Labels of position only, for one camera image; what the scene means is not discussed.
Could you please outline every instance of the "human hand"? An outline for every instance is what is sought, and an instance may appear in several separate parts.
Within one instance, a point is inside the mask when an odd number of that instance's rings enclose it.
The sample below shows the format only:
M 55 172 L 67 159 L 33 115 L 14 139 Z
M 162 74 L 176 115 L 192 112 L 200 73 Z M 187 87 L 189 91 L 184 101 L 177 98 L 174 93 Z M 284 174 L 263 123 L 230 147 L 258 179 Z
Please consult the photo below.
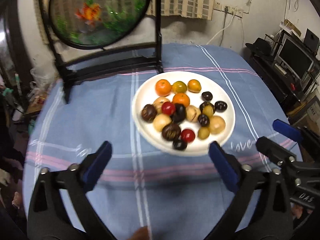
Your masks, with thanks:
M 21 206 L 21 204 L 22 204 L 22 197 L 19 194 L 19 192 L 15 192 L 13 200 L 12 200 L 12 205 L 15 205 L 16 207 L 19 208 Z
M 149 240 L 148 227 L 139 228 L 128 240 Z

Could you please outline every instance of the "blue tablecloth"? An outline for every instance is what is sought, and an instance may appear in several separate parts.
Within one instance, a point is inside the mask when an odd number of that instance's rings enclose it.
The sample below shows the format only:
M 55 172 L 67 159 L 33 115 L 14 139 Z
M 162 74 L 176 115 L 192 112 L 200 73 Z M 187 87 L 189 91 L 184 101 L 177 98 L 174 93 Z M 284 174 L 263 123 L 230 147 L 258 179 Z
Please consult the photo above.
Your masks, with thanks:
M 112 55 L 86 64 L 130 56 Z M 286 121 L 286 117 L 267 86 L 238 54 L 216 46 L 168 44 L 163 45 L 163 66 L 164 71 L 202 74 L 228 93 L 236 125 L 223 149 L 241 163 L 264 171 L 273 167 L 256 150 L 255 141 L 261 136 L 291 149 L 301 159 L 299 148 L 273 131 L 273 120 Z M 226 190 L 209 157 L 184 158 L 161 152 L 140 136 L 132 120 L 132 98 L 153 75 L 156 71 L 142 71 L 84 82 L 73 88 L 68 105 L 58 82 L 30 138 L 23 181 L 26 210 L 42 167 L 66 169 L 108 140 L 113 145 L 112 159 L 87 196 L 119 240 L 143 225 L 149 226 L 151 239 L 156 240 L 201 240 L 212 230 L 233 194 Z M 61 193 L 73 225 L 83 229 L 68 194 Z M 258 196 L 255 192 L 239 229 L 248 224 Z

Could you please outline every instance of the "red cherry tomato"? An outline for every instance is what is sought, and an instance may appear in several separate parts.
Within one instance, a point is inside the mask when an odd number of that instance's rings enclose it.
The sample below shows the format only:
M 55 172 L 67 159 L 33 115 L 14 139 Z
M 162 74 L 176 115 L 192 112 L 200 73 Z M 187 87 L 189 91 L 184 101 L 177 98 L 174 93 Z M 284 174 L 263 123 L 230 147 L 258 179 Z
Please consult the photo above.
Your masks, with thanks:
M 187 143 L 190 143 L 190 142 L 193 142 L 194 139 L 196 138 L 196 135 L 194 133 L 193 130 L 191 129 L 184 129 L 182 132 L 181 132 L 181 140 L 187 142 Z
M 164 102 L 161 110 L 163 114 L 172 115 L 176 111 L 176 106 L 171 102 Z

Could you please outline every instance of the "electrical outlet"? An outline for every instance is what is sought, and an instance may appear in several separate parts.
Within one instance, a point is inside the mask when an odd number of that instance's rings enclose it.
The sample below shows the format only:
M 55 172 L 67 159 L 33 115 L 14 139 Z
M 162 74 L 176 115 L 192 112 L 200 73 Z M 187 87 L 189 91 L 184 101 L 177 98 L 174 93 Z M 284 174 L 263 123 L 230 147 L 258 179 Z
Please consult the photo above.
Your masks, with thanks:
M 218 10 L 218 11 L 221 11 L 222 9 L 222 4 L 219 3 L 219 2 L 214 2 L 214 7 L 213 7 L 214 10 Z
M 236 9 L 236 7 L 231 7 L 231 14 L 236 14 L 236 12 L 237 12 L 237 9 Z
M 235 14 L 236 13 L 236 8 L 233 7 L 232 5 L 226 5 L 227 8 L 228 8 L 228 12 L 229 14 Z
M 243 12 L 244 12 L 243 9 L 237 9 L 236 16 L 242 18 L 243 17 Z
M 225 8 L 225 5 L 222 4 L 222 5 L 221 5 L 221 11 L 222 11 L 222 12 L 224 12 L 224 8 Z

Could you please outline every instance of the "black hat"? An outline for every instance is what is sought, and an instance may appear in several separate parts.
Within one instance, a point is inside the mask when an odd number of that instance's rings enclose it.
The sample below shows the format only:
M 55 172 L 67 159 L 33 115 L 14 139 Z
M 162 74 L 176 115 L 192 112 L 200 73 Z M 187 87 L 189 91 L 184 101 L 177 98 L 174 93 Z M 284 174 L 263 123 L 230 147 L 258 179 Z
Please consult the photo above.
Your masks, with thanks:
M 270 57 L 272 48 L 270 44 L 264 39 L 257 38 L 254 44 L 246 43 L 245 45 L 249 48 L 251 52 L 257 54 L 259 57 L 272 60 Z

